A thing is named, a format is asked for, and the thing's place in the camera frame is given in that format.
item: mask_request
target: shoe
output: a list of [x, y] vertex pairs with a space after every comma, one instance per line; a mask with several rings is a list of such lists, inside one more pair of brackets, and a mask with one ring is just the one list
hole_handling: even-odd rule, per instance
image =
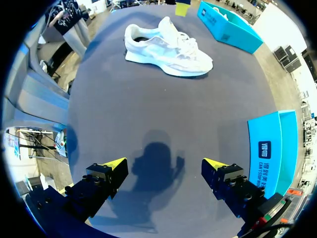
[[196, 40], [178, 32], [169, 17], [156, 29], [129, 25], [125, 29], [124, 44], [126, 60], [155, 64], [170, 75], [198, 76], [213, 67], [212, 59], [198, 49]]

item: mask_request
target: person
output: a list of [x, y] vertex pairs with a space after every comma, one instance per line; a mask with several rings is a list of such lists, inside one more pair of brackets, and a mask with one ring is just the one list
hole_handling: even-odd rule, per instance
[[90, 43], [88, 27], [76, 0], [61, 0], [46, 12], [49, 27], [55, 27], [72, 50], [84, 57]]

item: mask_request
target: gray mat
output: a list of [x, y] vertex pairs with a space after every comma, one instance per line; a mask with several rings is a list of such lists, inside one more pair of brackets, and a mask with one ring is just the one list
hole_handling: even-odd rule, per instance
[[[67, 147], [74, 182], [92, 163], [128, 158], [129, 176], [92, 225], [123, 238], [233, 237], [243, 225], [201, 176], [203, 157], [249, 174], [247, 120], [276, 111], [264, 73], [247, 52], [217, 42], [189, 9], [118, 10], [87, 49], [69, 104]], [[212, 57], [204, 77], [166, 75], [124, 59], [125, 28], [156, 28], [170, 16]]]

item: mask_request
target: blue box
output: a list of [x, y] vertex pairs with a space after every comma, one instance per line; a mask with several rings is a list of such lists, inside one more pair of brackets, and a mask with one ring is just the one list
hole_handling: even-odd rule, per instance
[[263, 43], [263, 40], [248, 23], [225, 8], [202, 1], [197, 16], [217, 41], [238, 47], [251, 54]]
[[296, 113], [278, 111], [248, 121], [249, 181], [265, 187], [265, 197], [285, 195], [295, 174], [298, 154]]

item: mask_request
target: white wall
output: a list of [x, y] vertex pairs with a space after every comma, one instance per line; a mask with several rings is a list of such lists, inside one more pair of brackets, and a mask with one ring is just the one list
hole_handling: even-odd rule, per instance
[[272, 52], [280, 46], [290, 45], [299, 55], [307, 48], [298, 26], [274, 4], [268, 4], [253, 29]]
[[[15, 135], [15, 129], [10, 128], [9, 133]], [[10, 170], [11, 177], [14, 183], [25, 181], [25, 178], [32, 178], [39, 176], [36, 159], [29, 158], [29, 149], [17, 149], [17, 137], [4, 134], [3, 144], [5, 148], [5, 160]], [[28, 144], [26, 140], [20, 139], [20, 144]]]

